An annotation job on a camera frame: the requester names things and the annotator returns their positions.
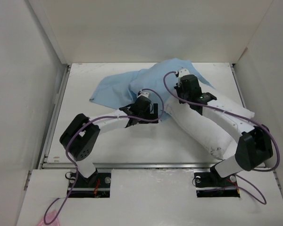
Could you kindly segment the light blue pillowcase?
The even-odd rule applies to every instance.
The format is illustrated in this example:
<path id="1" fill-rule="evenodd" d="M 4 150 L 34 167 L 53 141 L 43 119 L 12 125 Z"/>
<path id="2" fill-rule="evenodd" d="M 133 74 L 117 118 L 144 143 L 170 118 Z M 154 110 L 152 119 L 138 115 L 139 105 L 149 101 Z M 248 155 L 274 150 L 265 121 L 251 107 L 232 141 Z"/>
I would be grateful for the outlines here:
<path id="1" fill-rule="evenodd" d="M 90 102 L 113 109 L 126 106 L 136 101 L 141 89 L 156 91 L 162 100 L 150 93 L 152 103 L 158 103 L 158 113 L 162 111 L 162 101 L 170 98 L 170 93 L 164 86 L 163 77 L 170 71 L 178 71 L 181 68 L 195 75 L 200 82 L 210 86 L 211 84 L 194 68 L 191 61 L 173 58 L 153 65 L 149 69 L 130 71 L 105 77 L 96 87 Z"/>

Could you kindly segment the white pillow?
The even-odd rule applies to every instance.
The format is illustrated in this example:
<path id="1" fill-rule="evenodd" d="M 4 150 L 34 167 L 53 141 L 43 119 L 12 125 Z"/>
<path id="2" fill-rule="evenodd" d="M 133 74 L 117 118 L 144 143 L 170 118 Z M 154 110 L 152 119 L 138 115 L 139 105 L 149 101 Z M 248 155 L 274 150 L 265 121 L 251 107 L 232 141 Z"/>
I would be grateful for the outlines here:
<path id="1" fill-rule="evenodd" d="M 254 112 L 243 108 L 224 95 L 217 94 L 217 100 L 221 101 L 221 106 L 217 106 L 219 108 L 226 108 L 226 110 L 248 119 L 255 115 Z M 215 159 L 224 160 L 235 154 L 237 142 L 233 137 L 214 121 L 191 109 L 187 103 L 180 104 L 179 100 L 171 95 L 165 102 L 164 109 L 179 127 L 199 142 Z M 239 118 L 224 112 L 216 111 L 216 113 L 231 117 L 230 125 L 236 131 L 243 124 Z"/>

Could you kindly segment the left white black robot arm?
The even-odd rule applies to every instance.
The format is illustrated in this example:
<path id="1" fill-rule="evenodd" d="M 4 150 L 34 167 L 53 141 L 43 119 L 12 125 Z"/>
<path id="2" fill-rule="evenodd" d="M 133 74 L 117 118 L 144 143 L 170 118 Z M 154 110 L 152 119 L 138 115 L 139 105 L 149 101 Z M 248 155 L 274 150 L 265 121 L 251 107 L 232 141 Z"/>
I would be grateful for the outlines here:
<path id="1" fill-rule="evenodd" d="M 90 187 L 95 184 L 98 171 L 93 164 L 84 166 L 80 162 L 89 157 L 99 135 L 137 124 L 158 123 L 158 121 L 158 104 L 140 95 L 134 103 L 93 120 L 83 113 L 78 114 L 63 132 L 59 142 L 67 152 L 67 156 L 76 163 L 81 183 Z"/>

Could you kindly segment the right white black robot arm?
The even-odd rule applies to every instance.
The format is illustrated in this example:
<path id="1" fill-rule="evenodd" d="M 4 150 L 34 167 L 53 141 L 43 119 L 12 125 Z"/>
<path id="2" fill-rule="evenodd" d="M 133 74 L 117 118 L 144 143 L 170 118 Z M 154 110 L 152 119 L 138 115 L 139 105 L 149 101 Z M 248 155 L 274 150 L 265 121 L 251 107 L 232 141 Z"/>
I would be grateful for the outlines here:
<path id="1" fill-rule="evenodd" d="M 188 104 L 193 111 L 216 123 L 237 143 L 233 156 L 210 168 L 209 180 L 212 184 L 221 185 L 227 177 L 241 171 L 251 171 L 273 156 L 267 127 L 226 110 L 216 95 L 202 91 L 195 75 L 182 71 L 175 75 L 178 82 L 174 88 L 179 103 Z"/>

